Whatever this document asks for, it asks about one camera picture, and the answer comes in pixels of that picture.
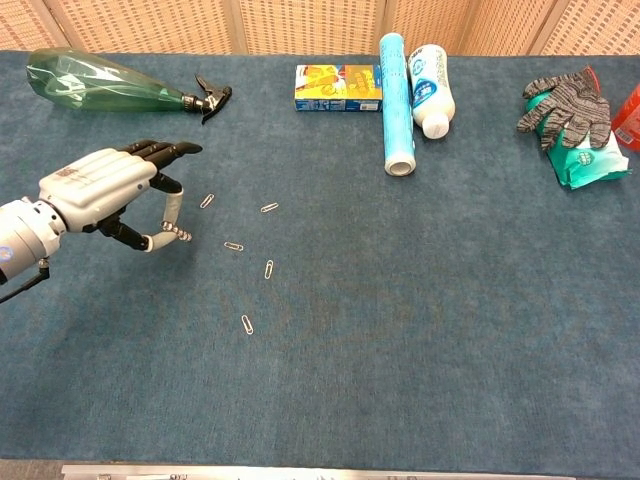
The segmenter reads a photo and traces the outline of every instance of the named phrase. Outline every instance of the small box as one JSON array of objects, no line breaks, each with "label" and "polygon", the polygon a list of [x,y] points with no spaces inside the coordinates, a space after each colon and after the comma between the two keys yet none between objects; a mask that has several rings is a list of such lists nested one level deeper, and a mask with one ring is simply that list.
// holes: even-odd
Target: small box
[{"label": "small box", "polygon": [[380,65],[298,65],[298,111],[379,112]]}]

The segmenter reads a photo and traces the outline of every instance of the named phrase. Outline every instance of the red object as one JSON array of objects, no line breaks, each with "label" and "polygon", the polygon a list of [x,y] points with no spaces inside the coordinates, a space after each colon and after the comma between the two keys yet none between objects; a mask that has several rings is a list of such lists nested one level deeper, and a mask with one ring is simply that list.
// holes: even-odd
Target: red object
[{"label": "red object", "polygon": [[640,83],[616,114],[611,129],[618,142],[631,150],[640,151]]}]

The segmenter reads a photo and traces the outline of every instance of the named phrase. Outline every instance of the blue roll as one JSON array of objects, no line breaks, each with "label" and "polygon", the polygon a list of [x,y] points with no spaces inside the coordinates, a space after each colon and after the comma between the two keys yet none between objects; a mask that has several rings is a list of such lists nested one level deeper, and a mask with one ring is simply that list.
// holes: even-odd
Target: blue roll
[{"label": "blue roll", "polygon": [[416,168],[416,159],[402,35],[388,33],[380,39],[380,69],[384,169],[393,176],[409,175]]}]

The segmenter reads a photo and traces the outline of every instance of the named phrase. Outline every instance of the paper clip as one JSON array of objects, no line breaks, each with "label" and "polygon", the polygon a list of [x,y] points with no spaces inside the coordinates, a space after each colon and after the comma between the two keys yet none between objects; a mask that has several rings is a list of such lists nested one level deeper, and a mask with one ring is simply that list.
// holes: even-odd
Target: paper clip
[{"label": "paper clip", "polygon": [[209,195],[207,195],[205,199],[202,201],[202,203],[200,204],[200,208],[207,208],[209,204],[213,202],[214,198],[216,198],[216,196],[213,193],[210,193]]},{"label": "paper clip", "polygon": [[264,207],[262,207],[260,209],[260,211],[262,213],[267,213],[270,212],[271,210],[275,210],[276,208],[278,208],[280,205],[278,205],[277,203],[270,203],[269,205],[265,205]]},{"label": "paper clip", "polygon": [[249,320],[249,317],[243,315],[242,324],[244,325],[244,329],[247,332],[247,335],[251,335],[253,333],[253,325],[251,325],[251,320]]},{"label": "paper clip", "polygon": [[235,250],[236,252],[241,252],[242,250],[244,250],[244,247],[239,243],[224,242],[224,246],[231,250]]},{"label": "paper clip", "polygon": [[267,266],[264,268],[264,278],[269,280],[271,278],[272,272],[273,272],[273,260],[268,260]]}]

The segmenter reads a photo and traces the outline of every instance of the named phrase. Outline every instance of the gray glove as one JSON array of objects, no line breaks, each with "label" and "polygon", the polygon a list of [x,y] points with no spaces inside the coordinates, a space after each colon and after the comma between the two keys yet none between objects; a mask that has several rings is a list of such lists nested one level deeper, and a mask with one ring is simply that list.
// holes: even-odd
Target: gray glove
[{"label": "gray glove", "polygon": [[544,77],[529,83],[522,96],[530,99],[551,90],[550,95],[518,121],[519,132],[531,132],[549,115],[540,144],[548,150],[565,129],[562,146],[576,147],[590,134],[593,148],[604,147],[611,133],[609,102],[600,96],[600,85],[589,66],[580,72]]}]

